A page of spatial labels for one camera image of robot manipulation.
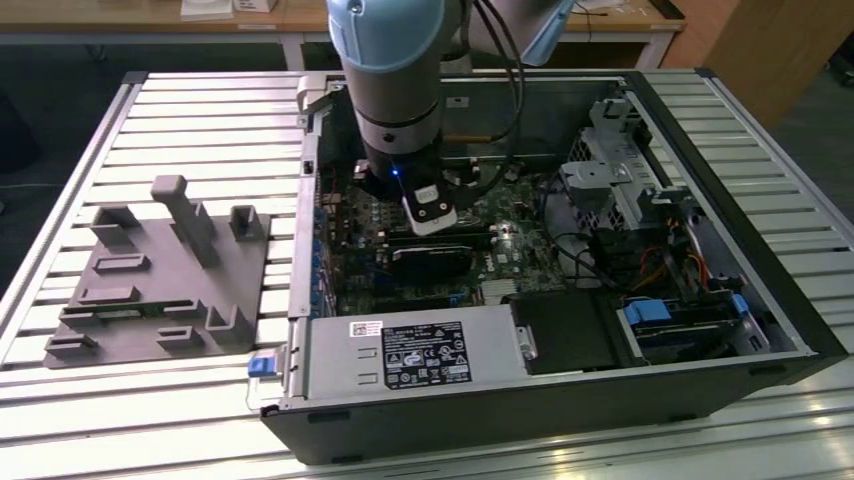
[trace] green circuit board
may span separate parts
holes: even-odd
[[[458,212],[458,225],[492,227],[493,244],[473,252],[465,275],[429,285],[398,282],[384,266],[392,252],[378,234],[409,230],[404,209],[349,187],[333,218],[338,314],[484,305],[481,286],[494,280],[513,280],[521,292],[564,289],[558,253],[544,237],[534,211],[534,180],[522,177],[500,183],[470,210]]]

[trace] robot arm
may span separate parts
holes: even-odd
[[[457,223],[454,192],[441,163],[440,65],[468,15],[472,46],[488,52],[498,48],[485,19],[470,13],[472,0],[327,0],[327,4],[333,43],[378,186],[372,193],[401,199],[413,231],[429,235]],[[505,0],[496,5],[502,17],[513,19],[513,41],[525,46],[518,49],[524,62],[548,60],[573,4],[574,0]]]

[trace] barcode sticker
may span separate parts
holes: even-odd
[[[384,322],[350,322],[352,337],[380,337]]]

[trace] motherboard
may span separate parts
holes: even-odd
[[[488,178],[498,172],[482,168]],[[512,176],[429,237],[412,232],[400,204],[356,185],[326,195],[338,315],[490,305],[517,292],[565,289],[537,215],[541,190],[540,176]]]

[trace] wooden table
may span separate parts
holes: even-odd
[[[597,13],[608,16],[570,18],[561,42],[642,43],[637,66],[656,68],[685,21],[666,19],[649,0]],[[330,42],[325,0],[279,0],[269,14],[206,22],[182,21],[181,0],[0,1],[0,45],[279,43],[289,68],[305,70],[310,42]]]
[[[608,13],[608,16],[570,17],[561,42],[641,43],[645,47],[636,66],[657,68],[674,34],[685,29],[685,20],[665,18],[649,0],[629,0],[625,7],[600,9],[594,13]],[[289,0],[285,26],[291,32],[283,36],[282,44],[289,68],[305,70],[303,44],[330,42],[326,1]]]

